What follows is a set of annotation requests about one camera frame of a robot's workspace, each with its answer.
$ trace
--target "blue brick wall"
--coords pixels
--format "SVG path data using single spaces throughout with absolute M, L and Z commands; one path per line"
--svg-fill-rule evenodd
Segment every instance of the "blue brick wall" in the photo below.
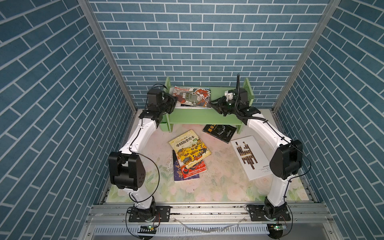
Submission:
M 185 86 L 249 77 L 270 108 L 329 0 L 95 1 L 92 8 L 138 107 L 165 76 Z
M 351 240 L 384 233 L 383 12 L 382 0 L 342 0 L 278 110 L 313 159 L 317 196 Z
M 0 2 L 0 239 L 72 239 L 132 111 L 76 0 Z

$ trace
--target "book cover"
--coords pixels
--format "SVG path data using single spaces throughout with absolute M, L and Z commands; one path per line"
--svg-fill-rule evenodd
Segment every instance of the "book cover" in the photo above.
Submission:
M 176 157 L 175 150 L 172 150 L 172 152 L 173 152 L 173 178 L 175 182 L 200 178 L 199 173 L 195 173 L 191 175 L 189 174 L 189 169 L 187 169 L 185 166 L 180 167 L 179 161 L 177 160 L 177 157 Z
M 211 154 L 193 130 L 173 139 L 169 144 L 175 150 L 180 166 L 185 165 L 188 169 Z
M 210 108 L 209 88 L 175 86 L 172 95 L 177 97 L 176 108 Z
M 231 144 L 248 180 L 272 174 L 269 161 L 253 136 L 232 140 Z
M 236 132 L 236 128 L 231 125 L 208 124 L 203 128 L 203 132 L 206 132 L 223 142 L 229 143 Z

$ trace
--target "black book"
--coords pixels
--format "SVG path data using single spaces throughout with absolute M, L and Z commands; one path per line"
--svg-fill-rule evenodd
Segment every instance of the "black book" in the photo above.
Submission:
M 231 125 L 208 124 L 204 127 L 203 132 L 206 132 L 223 142 L 229 143 L 236 132 L 236 128 Z

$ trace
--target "floral tabletop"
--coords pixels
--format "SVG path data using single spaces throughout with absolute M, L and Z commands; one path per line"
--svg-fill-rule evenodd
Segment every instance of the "floral tabletop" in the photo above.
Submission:
M 154 194 L 157 202 L 243 202 L 264 201 L 270 191 L 272 174 L 249 181 L 232 145 L 225 143 L 202 131 L 203 125 L 174 125 L 172 133 L 162 132 L 158 128 L 147 143 L 143 155 L 148 156 L 159 167 L 160 184 Z M 193 130 L 206 144 L 212 154 L 204 159 L 207 171 L 200 174 L 199 179 L 174 182 L 172 148 L 169 141 L 177 136 Z M 253 135 L 268 159 L 272 157 L 272 149 L 263 139 L 247 126 L 241 134 L 235 133 L 232 140 Z M 141 157 L 146 169 L 145 185 L 152 193 L 157 185 L 158 173 L 154 164 Z M 300 179 L 294 178 L 289 184 L 287 200 L 309 200 Z M 107 202 L 131 202 L 129 196 L 111 186 Z

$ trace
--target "purple book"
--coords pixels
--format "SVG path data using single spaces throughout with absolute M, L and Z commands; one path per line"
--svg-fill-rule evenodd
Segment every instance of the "purple book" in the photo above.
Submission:
M 179 161 L 177 160 L 177 157 L 176 157 L 175 150 L 172 150 L 172 153 L 173 153 L 173 178 L 175 182 L 200 178 L 200 176 L 196 174 L 189 178 L 184 179 L 183 173 L 181 172 L 181 169 L 180 169 Z

